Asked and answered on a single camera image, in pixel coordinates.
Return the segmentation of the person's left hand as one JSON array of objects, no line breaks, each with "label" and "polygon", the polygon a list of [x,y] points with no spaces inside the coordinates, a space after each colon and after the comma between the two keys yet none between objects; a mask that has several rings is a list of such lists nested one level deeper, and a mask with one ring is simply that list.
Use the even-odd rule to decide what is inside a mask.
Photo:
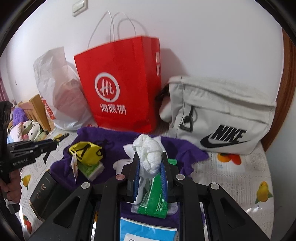
[{"label": "person's left hand", "polygon": [[8,184],[5,184],[4,181],[1,180],[1,190],[7,193],[8,201],[19,203],[22,195],[20,171],[17,169],[11,172],[10,179],[11,182]]}]

